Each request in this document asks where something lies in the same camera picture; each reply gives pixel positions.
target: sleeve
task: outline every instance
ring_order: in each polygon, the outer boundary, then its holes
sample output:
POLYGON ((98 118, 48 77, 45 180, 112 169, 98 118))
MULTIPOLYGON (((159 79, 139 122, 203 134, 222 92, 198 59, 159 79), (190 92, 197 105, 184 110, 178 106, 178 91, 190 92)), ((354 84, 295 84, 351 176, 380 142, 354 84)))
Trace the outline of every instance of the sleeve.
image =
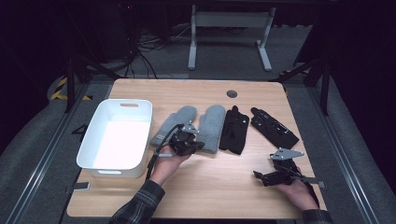
POLYGON ((147 180, 131 201, 121 207, 110 219, 109 224, 141 224, 147 223, 165 191, 161 186, 147 180))
POLYGON ((304 224, 330 224, 332 218, 328 211, 312 209, 303 211, 304 224))

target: white plastic bin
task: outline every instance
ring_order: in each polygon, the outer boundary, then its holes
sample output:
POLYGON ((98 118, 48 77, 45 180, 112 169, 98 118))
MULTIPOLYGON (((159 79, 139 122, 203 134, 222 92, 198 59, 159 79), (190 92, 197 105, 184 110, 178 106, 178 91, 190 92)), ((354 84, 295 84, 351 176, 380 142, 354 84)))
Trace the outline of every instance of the white plastic bin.
POLYGON ((109 99, 96 108, 77 164, 94 176, 139 177, 146 168, 152 104, 109 99))

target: metal stand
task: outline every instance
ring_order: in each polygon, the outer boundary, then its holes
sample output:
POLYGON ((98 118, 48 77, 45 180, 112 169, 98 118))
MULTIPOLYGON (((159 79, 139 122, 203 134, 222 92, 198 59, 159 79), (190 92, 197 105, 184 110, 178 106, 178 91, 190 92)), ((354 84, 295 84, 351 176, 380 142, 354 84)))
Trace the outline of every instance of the metal stand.
POLYGON ((192 6, 191 12, 191 46, 189 57, 189 69, 195 69, 195 59, 197 53, 197 26, 204 27, 250 27, 264 28, 261 40, 257 40, 257 48, 262 57, 262 64, 265 71, 271 71, 272 67, 265 51, 271 25, 275 16, 276 8, 272 7, 269 12, 248 13, 248 12, 206 12, 196 11, 196 6, 192 6))
POLYGON ((75 76, 76 74, 79 82, 89 83, 92 79, 91 73, 87 69, 87 65, 92 66, 101 73, 116 80, 123 78, 107 68, 103 67, 99 63, 92 62, 88 58, 80 55, 70 57, 67 65, 67 108, 65 113, 68 113, 76 101, 76 90, 75 90, 75 76))

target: metal leg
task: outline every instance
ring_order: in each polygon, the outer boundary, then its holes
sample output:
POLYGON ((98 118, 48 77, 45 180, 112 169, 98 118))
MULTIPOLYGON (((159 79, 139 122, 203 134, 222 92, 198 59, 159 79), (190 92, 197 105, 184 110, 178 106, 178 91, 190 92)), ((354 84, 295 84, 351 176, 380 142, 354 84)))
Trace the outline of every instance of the metal leg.
POLYGON ((322 76, 322 86, 320 90, 320 107, 325 116, 328 116, 327 113, 327 100, 329 96, 329 85, 330 85, 330 71, 329 65, 326 63, 324 67, 324 73, 322 76))
POLYGON ((197 54, 197 40, 196 40, 196 7, 192 5, 191 12, 191 45, 190 45, 190 57, 189 57, 189 69, 195 69, 195 59, 197 54))
POLYGON ((267 52, 265 50, 265 43, 267 42, 268 35, 271 30, 271 25, 274 20, 275 12, 276 12, 276 8, 271 7, 269 16, 267 18, 267 23, 264 28, 264 34, 262 36, 262 40, 257 41, 257 48, 259 49, 260 56, 262 57, 262 64, 264 65, 264 70, 267 72, 272 71, 272 67, 270 64, 270 60, 268 59, 267 52))

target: black fabric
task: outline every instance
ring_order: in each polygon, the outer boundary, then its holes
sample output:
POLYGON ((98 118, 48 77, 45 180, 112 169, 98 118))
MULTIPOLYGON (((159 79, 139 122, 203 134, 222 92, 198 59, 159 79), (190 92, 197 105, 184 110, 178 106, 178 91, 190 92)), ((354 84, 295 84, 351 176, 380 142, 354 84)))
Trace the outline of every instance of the black fabric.
POLYGON ((299 138, 292 131, 265 111, 252 107, 251 112, 254 115, 251 119, 253 127, 262 133, 274 146, 291 149, 299 141, 299 138))
POLYGON ((232 153, 241 155, 247 138, 249 117, 241 114, 236 105, 225 115, 221 132, 219 149, 229 149, 232 153))

